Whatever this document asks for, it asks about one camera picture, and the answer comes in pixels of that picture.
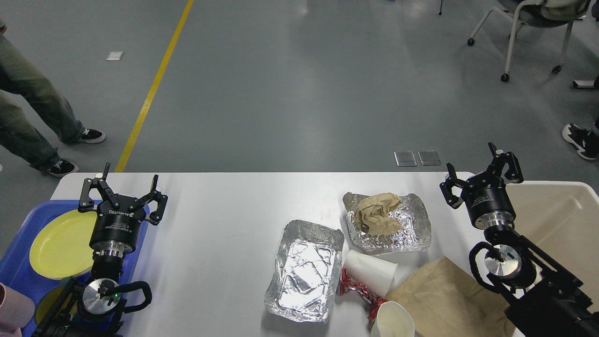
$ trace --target white plastic bin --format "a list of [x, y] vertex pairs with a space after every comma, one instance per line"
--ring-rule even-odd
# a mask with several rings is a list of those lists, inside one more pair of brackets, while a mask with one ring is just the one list
[[599, 197], [581, 182], [525, 181], [507, 193], [516, 231], [578, 277], [599, 311]]

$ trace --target yellow floor line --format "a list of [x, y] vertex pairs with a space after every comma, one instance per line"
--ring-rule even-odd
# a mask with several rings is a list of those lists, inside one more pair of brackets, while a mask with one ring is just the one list
[[187, 15], [189, 14], [189, 10], [191, 9], [192, 4], [193, 0], [187, 0], [187, 5], [183, 10], [183, 14], [181, 14], [181, 19], [179, 19], [179, 23], [177, 24], [175, 33], [173, 33], [171, 42], [168, 44], [167, 52], [164, 54], [164, 57], [162, 58], [162, 62], [160, 63], [160, 67], [158, 68], [158, 72], [156, 73], [156, 77], [154, 77], [154, 82], [152, 82], [152, 86], [148, 91], [148, 95], [146, 96], [144, 105], [141, 107], [139, 116], [137, 116], [137, 121], [135, 121], [133, 130], [131, 130], [131, 134], [129, 135], [127, 144], [125, 144], [123, 153], [120, 155], [119, 163], [117, 164], [116, 169], [114, 170], [115, 172], [124, 171], [125, 166], [127, 165], [127, 161], [129, 161], [129, 156], [131, 156], [131, 152], [133, 151], [133, 147], [135, 146], [135, 142], [137, 141], [137, 136], [139, 136], [141, 127], [144, 125], [144, 121], [146, 120], [148, 110], [150, 110], [150, 106], [152, 105], [152, 101], [154, 100], [154, 96], [156, 95], [156, 91], [158, 90], [158, 86], [160, 86], [160, 81], [162, 80], [164, 71], [167, 69], [168, 61], [171, 59], [171, 55], [173, 54], [173, 50], [175, 49], [175, 45], [177, 44], [177, 40], [179, 39], [181, 30], [183, 29], [183, 25], [185, 25], [185, 20], [187, 20]]

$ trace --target black cable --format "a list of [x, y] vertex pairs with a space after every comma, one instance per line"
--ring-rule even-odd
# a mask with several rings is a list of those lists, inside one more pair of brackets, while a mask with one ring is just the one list
[[476, 265], [476, 255], [483, 249], [487, 249], [489, 251], [490, 257], [499, 261], [503, 261], [503, 258], [501, 258], [499, 250], [497, 250], [488, 242], [479, 242], [474, 246], [474, 248], [472, 248], [470, 254], [468, 255], [468, 260], [470, 261], [470, 271], [472, 272], [472, 276], [474, 276], [474, 279], [476, 280], [476, 282], [478, 282], [478, 284], [482, 285], [485, 289], [489, 291], [499, 294], [500, 291], [496, 286], [488, 284], [487, 282], [483, 281], [482, 277], [480, 277], [479, 268]]

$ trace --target robotic arm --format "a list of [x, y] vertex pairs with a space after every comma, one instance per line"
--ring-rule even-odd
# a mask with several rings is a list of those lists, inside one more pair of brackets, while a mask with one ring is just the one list
[[[98, 214], [89, 246], [93, 249], [91, 273], [84, 284], [71, 279], [50, 308], [33, 337], [121, 337], [116, 332], [122, 326], [122, 314], [144, 309], [152, 301], [148, 283], [136, 281], [119, 284], [123, 273], [125, 256], [135, 251], [141, 224], [147, 221], [158, 225], [162, 219], [168, 197], [156, 188], [158, 175], [154, 175], [150, 192], [135, 198], [115, 194], [106, 183], [110, 163], [106, 164], [101, 177], [87, 178], [79, 199], [79, 212]], [[96, 207], [89, 197], [97, 189], [102, 197]], [[144, 206], [155, 201], [154, 212], [146, 215]], [[123, 293], [141, 290], [144, 301], [139, 305], [125, 306]], [[71, 310], [77, 307], [73, 317]]]
[[[457, 209], [465, 203], [472, 225], [484, 231], [487, 242], [476, 244], [469, 255], [474, 278], [505, 298], [510, 305], [507, 318], [527, 337], [599, 336], [599, 312], [588, 311], [592, 301], [579, 289], [582, 281], [515, 230], [516, 213], [506, 193], [506, 181], [524, 181], [518, 159], [493, 143], [489, 148], [493, 160], [486, 171], [464, 181], [448, 163], [449, 174], [440, 184], [447, 204]], [[454, 187], [462, 189], [459, 197], [453, 194]], [[486, 250], [491, 284], [480, 277], [476, 264], [476, 255], [482, 250]], [[516, 297], [518, 289], [524, 292], [521, 297]]]

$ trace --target gray floor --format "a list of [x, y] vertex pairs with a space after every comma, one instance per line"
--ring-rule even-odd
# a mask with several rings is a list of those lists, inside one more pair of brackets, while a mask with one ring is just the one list
[[[25, 101], [31, 121], [82, 171], [114, 166], [185, 0], [3, 1], [6, 36], [70, 100], [100, 145], [65, 146]], [[556, 64], [565, 27], [518, 34], [509, 83], [509, 26], [495, 3], [451, 0], [195, 0], [125, 169], [188, 171], [439, 171], [399, 168], [393, 151], [437, 150], [481, 171], [486, 143], [513, 151], [529, 180], [575, 180], [599, 191], [599, 166], [561, 138], [597, 118], [599, 92], [573, 79], [599, 71], [599, 23], [576, 22], [568, 64]], [[107, 62], [124, 50], [122, 61]], [[0, 148], [0, 254], [57, 180]]]

